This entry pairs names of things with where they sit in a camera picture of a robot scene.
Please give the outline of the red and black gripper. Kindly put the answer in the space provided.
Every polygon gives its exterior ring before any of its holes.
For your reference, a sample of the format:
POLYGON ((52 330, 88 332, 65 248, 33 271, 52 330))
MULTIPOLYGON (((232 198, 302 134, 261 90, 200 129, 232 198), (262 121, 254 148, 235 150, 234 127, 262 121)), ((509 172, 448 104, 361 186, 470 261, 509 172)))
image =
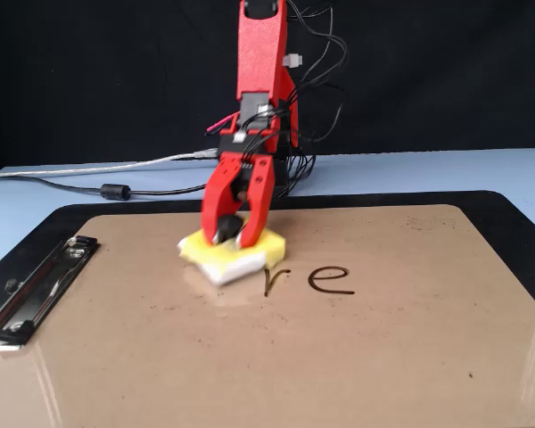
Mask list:
POLYGON ((266 225, 272 196, 287 193, 289 160, 287 129, 220 134, 218 165, 202 199, 201 228, 207 243, 219 242, 218 219, 235 214, 247 202, 249 218, 239 233, 239 245, 248 248, 256 244, 266 225))

